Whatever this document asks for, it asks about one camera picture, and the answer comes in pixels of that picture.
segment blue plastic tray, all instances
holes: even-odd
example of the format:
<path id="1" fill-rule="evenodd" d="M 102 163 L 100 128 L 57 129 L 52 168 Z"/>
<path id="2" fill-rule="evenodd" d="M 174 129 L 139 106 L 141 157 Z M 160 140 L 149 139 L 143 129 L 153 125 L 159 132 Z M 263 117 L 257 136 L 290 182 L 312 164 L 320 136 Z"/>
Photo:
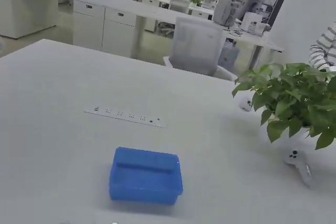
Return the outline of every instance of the blue plastic tray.
<path id="1" fill-rule="evenodd" d="M 118 147 L 110 174 L 112 200 L 173 205 L 183 192 L 178 156 Z"/>

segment office chair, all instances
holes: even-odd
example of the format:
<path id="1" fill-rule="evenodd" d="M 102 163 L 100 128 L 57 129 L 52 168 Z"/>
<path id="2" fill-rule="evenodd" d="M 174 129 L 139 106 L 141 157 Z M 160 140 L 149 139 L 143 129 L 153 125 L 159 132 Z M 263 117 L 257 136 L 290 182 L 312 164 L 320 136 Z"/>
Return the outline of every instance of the office chair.
<path id="1" fill-rule="evenodd" d="M 189 4 L 189 0 L 170 0 L 169 9 L 180 13 L 187 13 Z M 175 29 L 174 25 L 168 23 L 160 23 L 159 27 L 161 28 L 161 32 L 165 32 L 166 36 L 173 33 Z"/>
<path id="2" fill-rule="evenodd" d="M 213 76 L 221 72 L 224 79 L 234 81 L 237 76 L 218 66 L 223 41 L 223 29 L 208 20 L 176 19 L 173 51 L 163 57 L 165 65 L 193 73 Z"/>
<path id="3" fill-rule="evenodd" d="M 206 9 L 213 9 L 214 4 L 216 3 L 217 0 L 203 0 L 202 7 Z"/>

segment person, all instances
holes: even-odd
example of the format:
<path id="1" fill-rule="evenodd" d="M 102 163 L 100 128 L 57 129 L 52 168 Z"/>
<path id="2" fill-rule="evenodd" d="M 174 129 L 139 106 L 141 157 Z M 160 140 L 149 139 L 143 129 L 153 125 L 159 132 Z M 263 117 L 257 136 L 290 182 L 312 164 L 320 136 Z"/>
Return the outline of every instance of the person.
<path id="1" fill-rule="evenodd" d="M 336 22 L 310 47 L 309 64 L 320 71 L 330 71 L 336 62 Z"/>

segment power outlet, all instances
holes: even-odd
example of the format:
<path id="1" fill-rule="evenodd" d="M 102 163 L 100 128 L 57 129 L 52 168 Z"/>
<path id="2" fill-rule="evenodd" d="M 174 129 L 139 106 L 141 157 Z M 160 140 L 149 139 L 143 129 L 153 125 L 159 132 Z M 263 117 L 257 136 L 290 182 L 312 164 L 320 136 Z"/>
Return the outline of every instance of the power outlet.
<path id="1" fill-rule="evenodd" d="M 115 118 L 134 123 L 141 123 L 150 126 L 165 128 L 166 125 L 160 116 L 137 115 L 121 110 L 113 110 L 110 108 L 103 108 L 101 106 L 94 106 L 91 109 L 84 110 L 85 113 L 106 116 L 108 118 Z"/>

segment white cabinet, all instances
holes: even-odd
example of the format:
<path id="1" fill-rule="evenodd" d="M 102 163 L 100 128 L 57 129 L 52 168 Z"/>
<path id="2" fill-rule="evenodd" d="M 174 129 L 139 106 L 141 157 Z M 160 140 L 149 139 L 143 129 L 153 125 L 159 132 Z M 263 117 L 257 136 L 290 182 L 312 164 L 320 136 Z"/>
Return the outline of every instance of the white cabinet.
<path id="1" fill-rule="evenodd" d="M 101 51 L 105 7 L 74 1 L 73 11 L 73 44 Z"/>
<path id="2" fill-rule="evenodd" d="M 160 1 L 155 0 L 142 0 L 142 3 L 160 7 Z M 158 21 L 153 18 L 148 18 L 146 20 L 145 30 L 155 32 Z"/>
<path id="3" fill-rule="evenodd" d="M 195 17 L 199 17 L 199 18 L 205 18 L 205 19 L 208 19 L 208 17 L 209 17 L 209 14 L 203 13 L 203 12 L 199 12 L 197 10 L 193 10 L 191 12 L 191 15 L 195 16 Z"/>
<path id="4" fill-rule="evenodd" d="M 132 57 L 136 15 L 106 8 L 102 51 Z"/>

